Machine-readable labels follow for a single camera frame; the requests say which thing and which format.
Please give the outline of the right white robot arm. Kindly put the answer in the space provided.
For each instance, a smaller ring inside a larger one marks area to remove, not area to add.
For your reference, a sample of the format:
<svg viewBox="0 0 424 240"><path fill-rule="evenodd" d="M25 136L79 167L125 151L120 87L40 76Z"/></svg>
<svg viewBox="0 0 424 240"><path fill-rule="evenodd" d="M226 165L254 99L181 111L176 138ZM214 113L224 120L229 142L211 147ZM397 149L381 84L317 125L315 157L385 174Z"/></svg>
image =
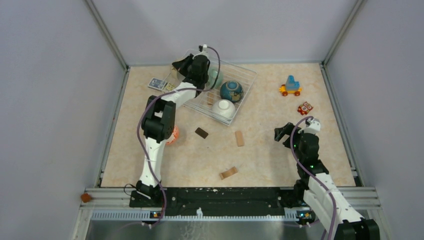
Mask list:
<svg viewBox="0 0 424 240"><path fill-rule="evenodd" d="M309 206L325 228L330 240L379 240L380 228L366 219L346 200L336 187L329 170L319 158L320 122L313 117L302 119L305 128L291 122L274 129L274 140L291 150L299 179L293 187L293 200Z"/></svg>

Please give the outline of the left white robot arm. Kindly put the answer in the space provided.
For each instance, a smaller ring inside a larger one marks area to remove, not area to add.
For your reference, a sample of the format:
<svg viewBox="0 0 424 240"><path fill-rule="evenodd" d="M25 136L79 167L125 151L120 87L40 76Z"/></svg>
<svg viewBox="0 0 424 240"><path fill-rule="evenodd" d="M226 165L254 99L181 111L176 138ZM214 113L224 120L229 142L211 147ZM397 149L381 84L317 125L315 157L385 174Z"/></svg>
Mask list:
<svg viewBox="0 0 424 240"><path fill-rule="evenodd" d="M204 91L209 80L210 64L209 58L204 54L190 54L173 62L172 66L184 77L182 82L173 90L160 96L152 95L148 99L137 126L144 136L144 165L131 196L135 200L141 199L149 207L160 202L163 154L175 127L177 108Z"/></svg>

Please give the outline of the beige ceramic bowl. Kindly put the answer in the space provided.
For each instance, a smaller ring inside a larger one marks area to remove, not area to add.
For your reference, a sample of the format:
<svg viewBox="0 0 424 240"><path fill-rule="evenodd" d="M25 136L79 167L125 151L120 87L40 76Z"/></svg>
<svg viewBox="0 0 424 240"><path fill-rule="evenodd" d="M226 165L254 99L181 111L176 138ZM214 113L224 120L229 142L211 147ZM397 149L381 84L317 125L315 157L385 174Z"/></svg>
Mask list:
<svg viewBox="0 0 424 240"><path fill-rule="evenodd" d="M183 76L179 73L179 71L173 65L171 65L170 74L172 78L177 82L180 82L183 79Z"/></svg>

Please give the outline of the orange patterned white bowl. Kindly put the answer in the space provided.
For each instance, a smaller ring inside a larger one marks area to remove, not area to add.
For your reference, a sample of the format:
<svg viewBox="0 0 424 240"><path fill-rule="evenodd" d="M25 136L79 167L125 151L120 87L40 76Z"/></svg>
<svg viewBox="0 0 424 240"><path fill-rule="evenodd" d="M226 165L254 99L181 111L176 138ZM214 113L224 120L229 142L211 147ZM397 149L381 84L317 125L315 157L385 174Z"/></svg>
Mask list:
<svg viewBox="0 0 424 240"><path fill-rule="evenodd" d="M166 145L172 145L174 142L177 141L177 139L179 138L179 128L177 125L174 125L173 131L171 133L171 136L168 138L168 140L166 141Z"/></svg>

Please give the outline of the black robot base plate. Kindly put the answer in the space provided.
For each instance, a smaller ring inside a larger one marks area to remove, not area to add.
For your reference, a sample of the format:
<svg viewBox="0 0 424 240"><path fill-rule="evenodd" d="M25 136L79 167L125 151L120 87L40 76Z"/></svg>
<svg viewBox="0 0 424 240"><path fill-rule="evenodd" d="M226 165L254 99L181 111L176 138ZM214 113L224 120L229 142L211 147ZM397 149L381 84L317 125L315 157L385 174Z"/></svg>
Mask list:
<svg viewBox="0 0 424 240"><path fill-rule="evenodd" d="M133 190L129 206L164 209L166 217L194 216L197 210L206 217L262 217L283 216L306 204L291 187L169 187L155 189L151 197Z"/></svg>

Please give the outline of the light green ceramic bowl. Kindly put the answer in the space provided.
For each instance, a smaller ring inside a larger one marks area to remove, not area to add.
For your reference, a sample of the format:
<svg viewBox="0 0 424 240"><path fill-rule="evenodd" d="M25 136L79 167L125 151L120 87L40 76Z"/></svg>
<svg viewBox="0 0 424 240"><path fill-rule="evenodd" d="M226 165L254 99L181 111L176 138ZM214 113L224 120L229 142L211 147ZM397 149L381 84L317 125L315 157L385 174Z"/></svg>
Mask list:
<svg viewBox="0 0 424 240"><path fill-rule="evenodd" d="M223 83L224 74L222 71L218 72L218 69L216 67L211 67L208 70L208 82L206 84L207 89L211 89L212 85L214 85L214 89L219 89Z"/></svg>

